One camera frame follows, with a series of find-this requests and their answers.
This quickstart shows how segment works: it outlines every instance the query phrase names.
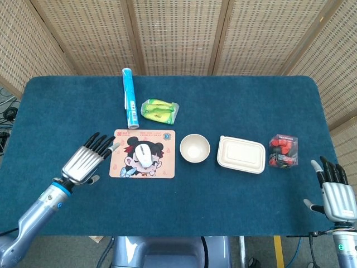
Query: red item in clear box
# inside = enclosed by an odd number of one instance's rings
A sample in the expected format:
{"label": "red item in clear box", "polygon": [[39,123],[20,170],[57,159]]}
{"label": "red item in clear box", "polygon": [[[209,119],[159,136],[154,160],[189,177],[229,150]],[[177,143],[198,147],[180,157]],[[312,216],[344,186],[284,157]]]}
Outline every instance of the red item in clear box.
{"label": "red item in clear box", "polygon": [[277,134],[269,143],[269,165],[290,168],[298,164],[297,137]]}

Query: takeout container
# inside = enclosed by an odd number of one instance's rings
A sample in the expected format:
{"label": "takeout container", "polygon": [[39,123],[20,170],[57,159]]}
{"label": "takeout container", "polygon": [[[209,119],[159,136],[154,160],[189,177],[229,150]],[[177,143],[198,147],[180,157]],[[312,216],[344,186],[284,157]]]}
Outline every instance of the takeout container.
{"label": "takeout container", "polygon": [[259,174],[265,168],[266,150],[258,142],[221,136],[217,161],[228,169]]}

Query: white computer mouse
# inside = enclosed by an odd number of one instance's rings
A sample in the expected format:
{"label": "white computer mouse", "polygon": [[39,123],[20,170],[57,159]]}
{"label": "white computer mouse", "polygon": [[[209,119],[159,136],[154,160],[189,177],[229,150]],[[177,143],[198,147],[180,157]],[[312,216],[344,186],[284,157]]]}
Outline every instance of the white computer mouse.
{"label": "white computer mouse", "polygon": [[135,148],[135,154],[143,168],[152,165],[151,151],[147,144],[140,144]]}

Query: blue ring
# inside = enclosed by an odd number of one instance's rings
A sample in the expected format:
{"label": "blue ring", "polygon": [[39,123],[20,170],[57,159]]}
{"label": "blue ring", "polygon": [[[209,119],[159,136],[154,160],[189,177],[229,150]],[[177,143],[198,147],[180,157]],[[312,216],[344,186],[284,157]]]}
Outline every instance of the blue ring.
{"label": "blue ring", "polygon": [[66,195],[68,195],[69,197],[71,196],[71,193],[64,188],[61,184],[59,183],[52,183],[53,186],[56,186],[57,188],[61,189]]}

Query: metal pole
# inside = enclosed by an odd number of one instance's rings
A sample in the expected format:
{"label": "metal pole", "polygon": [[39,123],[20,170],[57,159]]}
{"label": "metal pole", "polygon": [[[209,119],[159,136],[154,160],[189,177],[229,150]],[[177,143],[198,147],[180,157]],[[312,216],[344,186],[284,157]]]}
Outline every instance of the metal pole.
{"label": "metal pole", "polygon": [[239,236],[239,249],[240,249],[240,267],[247,268],[247,261],[245,258],[244,236]]}

